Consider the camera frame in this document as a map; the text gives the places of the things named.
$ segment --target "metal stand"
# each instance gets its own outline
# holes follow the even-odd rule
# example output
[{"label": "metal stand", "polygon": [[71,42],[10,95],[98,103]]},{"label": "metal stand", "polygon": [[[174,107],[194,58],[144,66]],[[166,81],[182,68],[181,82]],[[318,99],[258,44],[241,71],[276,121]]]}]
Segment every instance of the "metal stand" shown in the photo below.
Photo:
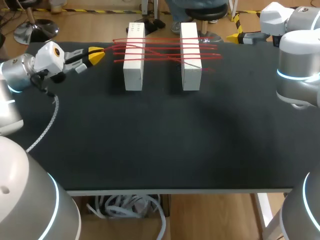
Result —
[{"label": "metal stand", "polygon": [[14,31],[14,39],[24,45],[29,43],[45,43],[54,38],[58,32],[58,25],[48,19],[35,19],[31,7],[26,9],[29,21],[20,24]]}]

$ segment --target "glowing blue ring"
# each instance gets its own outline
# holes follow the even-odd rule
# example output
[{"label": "glowing blue ring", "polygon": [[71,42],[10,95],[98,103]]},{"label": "glowing blue ring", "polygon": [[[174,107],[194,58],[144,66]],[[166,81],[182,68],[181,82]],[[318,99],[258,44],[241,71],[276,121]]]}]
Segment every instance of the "glowing blue ring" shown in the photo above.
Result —
[{"label": "glowing blue ring", "polygon": [[279,74],[279,76],[281,76],[281,77],[283,77],[285,79],[297,80],[297,81],[305,81],[306,80],[309,83],[317,81],[320,78],[320,72],[318,72],[317,74],[314,74],[312,76],[304,76],[304,77],[288,76],[288,75],[285,75],[285,74],[281,73],[279,71],[279,69],[277,69],[276,72]]},{"label": "glowing blue ring", "polygon": [[320,11],[318,12],[318,14],[315,16],[315,19],[313,20],[313,23],[311,25],[311,28],[310,30],[315,30],[315,25],[316,25],[316,22],[318,21],[318,18],[320,17]]},{"label": "glowing blue ring", "polygon": [[309,208],[309,205],[308,205],[308,202],[307,202],[307,197],[306,197],[306,182],[307,182],[307,178],[308,178],[309,174],[310,174],[310,172],[306,175],[306,177],[304,179],[304,182],[303,182],[302,197],[303,197],[303,202],[304,202],[304,206],[305,206],[306,212],[308,213],[308,215],[309,215],[311,221],[313,222],[313,224],[315,225],[315,227],[320,232],[320,225],[317,223],[317,220],[313,216],[313,214],[312,214],[312,212],[311,212],[311,210]]},{"label": "glowing blue ring", "polygon": [[10,90],[11,92],[13,92],[13,93],[16,93],[16,94],[22,93],[22,91],[14,90],[14,89],[13,89],[12,87],[10,87],[9,85],[8,85],[8,88],[9,88],[9,90]]},{"label": "glowing blue ring", "polygon": [[58,213],[58,207],[59,207],[59,190],[58,190],[58,185],[56,183],[56,181],[54,180],[54,178],[49,174],[50,178],[52,179],[52,182],[54,184],[55,187],[55,207],[54,207],[54,211],[51,217],[51,220],[48,224],[48,226],[46,227],[46,229],[44,230],[44,232],[42,233],[42,235],[39,237],[38,240],[43,240],[46,235],[48,234],[50,228],[52,227],[52,225],[54,224],[54,221],[57,217],[57,213]]}]

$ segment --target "person's leg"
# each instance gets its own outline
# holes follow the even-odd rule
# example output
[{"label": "person's leg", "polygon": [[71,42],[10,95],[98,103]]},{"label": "person's leg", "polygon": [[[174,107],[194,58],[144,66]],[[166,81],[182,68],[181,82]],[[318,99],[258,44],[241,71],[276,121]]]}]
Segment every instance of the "person's leg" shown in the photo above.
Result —
[{"label": "person's leg", "polygon": [[226,4],[227,0],[171,0],[183,9],[210,9]]},{"label": "person's leg", "polygon": [[169,6],[173,17],[171,31],[175,34],[180,33],[181,22],[188,22],[190,17],[186,14],[186,9],[207,9],[219,7],[227,0],[165,0]]},{"label": "person's leg", "polygon": [[174,22],[185,22],[190,19],[190,17],[186,14],[186,8],[184,8],[183,5],[182,7],[178,6],[175,0],[165,1],[170,9],[170,13]]}]

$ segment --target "chair base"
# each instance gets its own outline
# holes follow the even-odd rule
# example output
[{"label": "chair base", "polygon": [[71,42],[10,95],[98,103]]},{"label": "chair base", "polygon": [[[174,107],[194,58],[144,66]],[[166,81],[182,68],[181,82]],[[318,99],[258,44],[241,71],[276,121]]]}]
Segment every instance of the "chair base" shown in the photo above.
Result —
[{"label": "chair base", "polygon": [[219,35],[210,31],[207,31],[206,34],[203,34],[199,30],[198,36],[199,38],[201,38],[199,39],[199,43],[201,44],[210,44],[210,43],[217,43],[217,42],[223,43],[223,39]]},{"label": "chair base", "polygon": [[48,19],[37,19],[32,24],[29,21],[20,24],[14,31],[14,39],[24,45],[29,43],[45,43],[54,38],[59,32],[58,25]]}]

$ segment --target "shoe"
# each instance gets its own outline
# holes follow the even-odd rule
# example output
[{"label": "shoe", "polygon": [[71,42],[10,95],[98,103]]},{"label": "shoe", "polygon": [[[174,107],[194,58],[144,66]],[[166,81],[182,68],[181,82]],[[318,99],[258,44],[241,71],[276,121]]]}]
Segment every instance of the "shoe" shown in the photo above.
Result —
[{"label": "shoe", "polygon": [[[190,23],[193,21],[193,18],[190,18],[188,21],[184,21],[183,23]],[[181,21],[174,21],[171,25],[171,31],[174,34],[180,34],[181,31]]]},{"label": "shoe", "polygon": [[58,6],[51,6],[51,13],[52,14],[59,14],[59,13],[61,13],[62,12],[62,9],[63,9],[63,7],[64,6],[66,6],[67,5],[67,0],[62,4],[62,5],[58,5]]}]

